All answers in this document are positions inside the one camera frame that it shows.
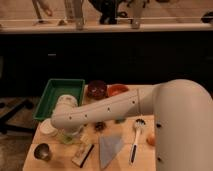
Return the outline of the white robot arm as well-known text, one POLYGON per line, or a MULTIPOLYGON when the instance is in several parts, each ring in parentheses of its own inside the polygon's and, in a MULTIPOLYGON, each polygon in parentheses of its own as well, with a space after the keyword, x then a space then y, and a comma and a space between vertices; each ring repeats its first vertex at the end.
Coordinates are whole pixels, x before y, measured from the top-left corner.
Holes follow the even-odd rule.
POLYGON ((138 115, 154 117, 156 171, 213 171, 213 98, 191 80, 148 85, 55 112, 51 122, 70 130, 138 115))

